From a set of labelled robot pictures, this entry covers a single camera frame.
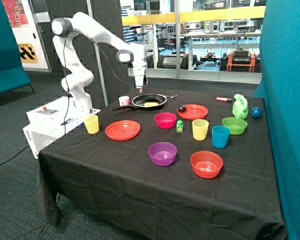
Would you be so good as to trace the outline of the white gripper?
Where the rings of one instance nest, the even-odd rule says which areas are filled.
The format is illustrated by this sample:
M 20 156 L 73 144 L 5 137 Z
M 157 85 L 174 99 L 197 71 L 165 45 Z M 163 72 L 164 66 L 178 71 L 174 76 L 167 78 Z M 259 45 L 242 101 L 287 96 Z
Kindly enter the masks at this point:
M 143 93 L 143 87 L 148 83 L 148 79 L 146 77 L 146 66 L 133 66 L 132 67 L 132 75 L 134 76 L 135 87 L 139 88 L 138 92 L 140 94 Z

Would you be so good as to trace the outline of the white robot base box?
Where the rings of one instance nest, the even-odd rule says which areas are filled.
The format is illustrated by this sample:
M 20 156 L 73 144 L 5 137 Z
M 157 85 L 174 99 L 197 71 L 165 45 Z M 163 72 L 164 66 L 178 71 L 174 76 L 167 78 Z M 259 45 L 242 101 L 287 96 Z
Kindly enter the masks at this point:
M 62 96 L 26 113 L 23 133 L 35 159 L 39 152 L 84 122 L 71 97 Z

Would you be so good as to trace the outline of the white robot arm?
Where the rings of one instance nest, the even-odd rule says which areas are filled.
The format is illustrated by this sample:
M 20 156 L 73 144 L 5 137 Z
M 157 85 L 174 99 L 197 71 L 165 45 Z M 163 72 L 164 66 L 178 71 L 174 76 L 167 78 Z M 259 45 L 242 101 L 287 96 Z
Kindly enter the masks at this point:
M 93 111 L 91 97 L 84 87 L 94 80 L 94 74 L 83 66 L 73 46 L 73 39 L 79 35 L 94 43 L 108 44 L 117 49 L 118 62 L 132 64 L 135 87 L 142 91 L 147 69 L 147 51 L 143 43 L 126 43 L 83 12 L 77 12 L 72 18 L 56 18 L 51 28 L 55 51 L 62 66 L 70 71 L 62 79 L 61 85 L 74 98 L 77 113 L 83 116 Z

